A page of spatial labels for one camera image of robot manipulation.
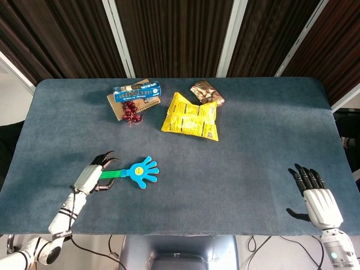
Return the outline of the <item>red bead bunch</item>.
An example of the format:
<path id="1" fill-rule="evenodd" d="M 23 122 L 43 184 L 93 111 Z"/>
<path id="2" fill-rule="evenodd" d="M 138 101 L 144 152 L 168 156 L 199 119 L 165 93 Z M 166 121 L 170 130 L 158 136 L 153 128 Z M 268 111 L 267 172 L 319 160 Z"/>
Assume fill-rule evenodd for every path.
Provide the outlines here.
<path id="1" fill-rule="evenodd" d="M 122 102 L 123 114 L 121 120 L 126 121 L 129 126 L 140 124 L 144 115 L 138 112 L 138 108 L 133 101 Z"/>

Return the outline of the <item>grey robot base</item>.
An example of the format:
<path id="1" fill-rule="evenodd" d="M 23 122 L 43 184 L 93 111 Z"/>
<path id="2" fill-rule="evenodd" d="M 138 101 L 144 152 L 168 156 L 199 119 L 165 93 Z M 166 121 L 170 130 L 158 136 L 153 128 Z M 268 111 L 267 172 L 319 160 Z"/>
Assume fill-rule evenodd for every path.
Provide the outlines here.
<path id="1" fill-rule="evenodd" d="M 235 236 L 126 235 L 127 270 L 240 270 Z"/>

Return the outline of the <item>brown spiral notebook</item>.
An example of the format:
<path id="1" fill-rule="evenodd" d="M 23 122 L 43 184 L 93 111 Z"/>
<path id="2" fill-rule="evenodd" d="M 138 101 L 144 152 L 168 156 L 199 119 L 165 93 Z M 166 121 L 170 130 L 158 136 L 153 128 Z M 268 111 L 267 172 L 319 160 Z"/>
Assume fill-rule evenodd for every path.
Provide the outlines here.
<path id="1" fill-rule="evenodd" d="M 148 79 L 144 79 L 142 81 L 139 81 L 137 83 L 147 83 L 150 82 Z M 107 100 L 117 118 L 118 121 L 121 121 L 121 117 L 123 114 L 123 109 L 122 109 L 122 102 L 115 102 L 114 97 L 113 97 L 113 90 L 111 94 L 107 95 Z M 153 97 L 153 98 L 146 98 L 146 99 L 138 99 L 138 100 L 133 100 L 133 102 L 135 103 L 135 105 L 138 108 L 138 112 L 141 113 L 157 104 L 160 103 L 160 97 Z"/>

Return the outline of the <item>black chair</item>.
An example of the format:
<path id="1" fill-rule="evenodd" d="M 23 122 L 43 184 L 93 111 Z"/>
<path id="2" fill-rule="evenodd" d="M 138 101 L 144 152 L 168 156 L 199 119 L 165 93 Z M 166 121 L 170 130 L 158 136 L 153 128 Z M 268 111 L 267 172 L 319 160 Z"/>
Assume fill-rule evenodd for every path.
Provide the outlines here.
<path id="1" fill-rule="evenodd" d="M 352 172 L 360 169 L 360 114 L 343 115 L 335 120 Z"/>

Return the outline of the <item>blue rectangular box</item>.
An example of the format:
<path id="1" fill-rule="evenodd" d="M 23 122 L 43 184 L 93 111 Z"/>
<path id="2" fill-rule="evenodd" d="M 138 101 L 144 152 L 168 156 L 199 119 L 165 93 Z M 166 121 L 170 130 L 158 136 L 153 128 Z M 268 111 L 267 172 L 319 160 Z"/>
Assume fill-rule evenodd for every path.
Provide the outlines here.
<path id="1" fill-rule="evenodd" d="M 158 81 L 114 87 L 112 90 L 115 102 L 126 102 L 161 96 L 161 85 Z"/>

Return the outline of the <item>blue felt table cover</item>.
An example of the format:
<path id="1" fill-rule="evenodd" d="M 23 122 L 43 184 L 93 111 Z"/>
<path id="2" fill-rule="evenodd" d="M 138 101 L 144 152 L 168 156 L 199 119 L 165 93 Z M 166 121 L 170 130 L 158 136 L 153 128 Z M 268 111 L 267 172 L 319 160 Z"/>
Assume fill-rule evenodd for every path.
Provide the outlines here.
<path id="1" fill-rule="evenodd" d="M 344 221 L 360 235 L 360 192 L 325 90 L 314 78 L 212 78 L 225 103 L 218 141 L 162 132 L 174 93 L 192 103 L 194 78 L 159 79 L 161 103 L 139 125 L 118 121 L 107 100 L 133 79 L 46 79 L 38 84 L 0 190 L 0 233 L 47 233 L 81 171 L 111 151 L 109 169 L 151 156 L 160 173 L 142 190 L 129 178 L 87 197 L 81 234 L 317 235 L 286 209 L 306 211 L 288 169 L 316 170 Z"/>

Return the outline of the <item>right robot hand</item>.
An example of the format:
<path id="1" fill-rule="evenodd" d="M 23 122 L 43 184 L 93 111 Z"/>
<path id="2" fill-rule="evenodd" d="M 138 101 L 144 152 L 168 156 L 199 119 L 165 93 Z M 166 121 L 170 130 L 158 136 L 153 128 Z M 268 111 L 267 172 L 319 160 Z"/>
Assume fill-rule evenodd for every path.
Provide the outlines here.
<path id="1" fill-rule="evenodd" d="M 305 202 L 307 212 L 297 213 L 287 208 L 287 213 L 297 220 L 310 222 L 321 231 L 338 229 L 344 220 L 323 178 L 314 169 L 307 169 L 299 164 L 294 166 L 295 169 L 289 168 L 288 171 Z"/>

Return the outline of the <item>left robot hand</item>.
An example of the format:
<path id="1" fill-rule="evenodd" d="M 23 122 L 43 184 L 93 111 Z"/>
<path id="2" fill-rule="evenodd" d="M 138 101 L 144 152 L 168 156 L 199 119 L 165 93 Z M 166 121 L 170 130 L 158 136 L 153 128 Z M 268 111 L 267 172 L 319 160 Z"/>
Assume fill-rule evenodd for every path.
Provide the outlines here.
<path id="1" fill-rule="evenodd" d="M 99 179 L 104 169 L 114 160 L 115 157 L 109 158 L 114 151 L 109 151 L 104 154 L 97 155 L 91 164 L 83 169 L 78 179 L 73 185 L 75 193 L 84 193 L 89 195 L 93 192 L 107 191 L 112 188 L 115 179 L 111 178 L 106 185 L 99 185 Z"/>

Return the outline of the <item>blue hand-shaped clapper toy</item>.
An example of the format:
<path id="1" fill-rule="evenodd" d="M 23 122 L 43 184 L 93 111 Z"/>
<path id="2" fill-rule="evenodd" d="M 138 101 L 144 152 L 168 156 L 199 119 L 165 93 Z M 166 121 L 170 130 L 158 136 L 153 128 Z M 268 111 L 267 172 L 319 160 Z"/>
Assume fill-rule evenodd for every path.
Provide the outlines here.
<path id="1" fill-rule="evenodd" d="M 148 156 L 141 163 L 132 164 L 129 169 L 104 171 L 101 173 L 100 179 L 129 177 L 139 186 L 140 189 L 144 190 L 147 187 L 145 181 L 149 181 L 151 183 L 156 183 L 158 181 L 157 175 L 160 170 L 157 165 L 157 161 Z"/>

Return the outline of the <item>yellow snack bag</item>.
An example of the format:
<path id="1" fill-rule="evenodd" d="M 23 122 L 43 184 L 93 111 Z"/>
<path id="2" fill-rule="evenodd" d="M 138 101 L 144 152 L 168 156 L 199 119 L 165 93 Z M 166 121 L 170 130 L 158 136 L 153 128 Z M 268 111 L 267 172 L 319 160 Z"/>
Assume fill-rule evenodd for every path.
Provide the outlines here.
<path id="1" fill-rule="evenodd" d="M 218 141 L 216 117 L 216 102 L 198 106 L 190 103 L 180 93 L 176 92 L 168 108 L 161 131 Z"/>

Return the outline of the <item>brown patterned snack packet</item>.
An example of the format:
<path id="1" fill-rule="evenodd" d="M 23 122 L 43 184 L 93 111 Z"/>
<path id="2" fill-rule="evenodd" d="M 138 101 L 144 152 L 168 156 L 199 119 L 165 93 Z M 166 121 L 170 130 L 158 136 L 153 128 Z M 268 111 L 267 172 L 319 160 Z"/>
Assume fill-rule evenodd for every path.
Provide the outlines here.
<path id="1" fill-rule="evenodd" d="M 209 82 L 205 80 L 196 82 L 191 87 L 190 91 L 202 104 L 211 102 L 216 102 L 217 106 L 222 106 L 224 104 L 224 98 Z"/>

